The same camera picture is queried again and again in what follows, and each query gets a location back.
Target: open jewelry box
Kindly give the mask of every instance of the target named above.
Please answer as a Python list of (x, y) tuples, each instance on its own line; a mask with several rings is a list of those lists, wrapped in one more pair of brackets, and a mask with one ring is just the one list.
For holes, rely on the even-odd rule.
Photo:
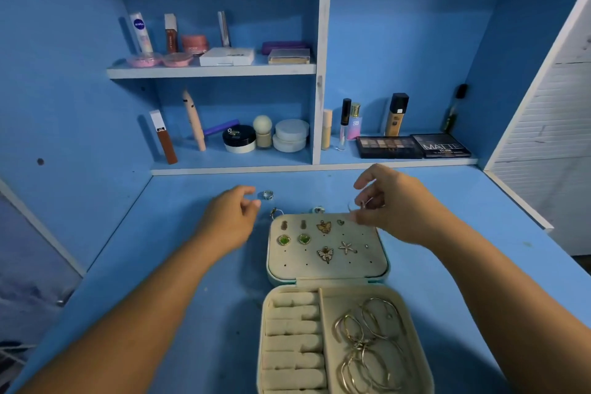
[(273, 220), (259, 394), (427, 394), (434, 383), (375, 228), (346, 214)]

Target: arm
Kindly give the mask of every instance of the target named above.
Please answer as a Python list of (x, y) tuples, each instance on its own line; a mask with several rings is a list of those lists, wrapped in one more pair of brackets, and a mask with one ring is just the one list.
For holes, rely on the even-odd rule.
[(244, 195), (254, 191), (238, 186), (214, 198), (195, 235), (19, 394), (146, 392), (201, 278), (251, 234), (261, 202)]
[(418, 181), (374, 165), (355, 182), (359, 224), (430, 249), (451, 273), (482, 337), (522, 392), (589, 392), (591, 330)]

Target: pink compact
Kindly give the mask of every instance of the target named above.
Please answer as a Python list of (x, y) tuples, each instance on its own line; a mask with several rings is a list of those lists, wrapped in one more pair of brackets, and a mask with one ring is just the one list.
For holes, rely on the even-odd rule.
[(181, 36), (183, 49), (189, 54), (204, 54), (209, 50), (209, 42), (204, 34), (184, 34)]
[(162, 62), (161, 54), (135, 54), (127, 58), (131, 67), (154, 67)]
[(163, 61), (166, 67), (187, 67), (193, 60), (192, 54), (176, 53), (164, 55)]

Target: blue tabletop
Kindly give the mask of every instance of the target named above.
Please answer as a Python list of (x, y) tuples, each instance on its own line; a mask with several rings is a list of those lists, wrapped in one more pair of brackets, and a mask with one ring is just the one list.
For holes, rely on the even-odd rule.
[[(475, 167), (402, 169), (480, 231), (542, 288), (591, 326), (591, 278)], [(243, 248), (203, 278), (151, 392), (255, 393), (261, 304), (272, 289), (265, 269), (272, 207), (285, 213), (322, 205), (346, 212), (359, 171), (155, 176), (119, 226), (58, 323), (18, 380), (46, 364), (188, 238), (212, 196), (236, 184), (274, 191)], [(426, 249), (381, 233), (392, 269), (386, 284), (408, 304), (438, 393), (508, 392), (452, 277)]]

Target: black eyeshadow palette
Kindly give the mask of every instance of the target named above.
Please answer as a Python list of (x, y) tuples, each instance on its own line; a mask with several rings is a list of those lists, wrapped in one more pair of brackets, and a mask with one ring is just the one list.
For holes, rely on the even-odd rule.
[(362, 159), (423, 159), (423, 151), (410, 136), (360, 136), (356, 139)]
[(472, 154), (449, 134), (413, 134), (427, 159), (469, 158)]

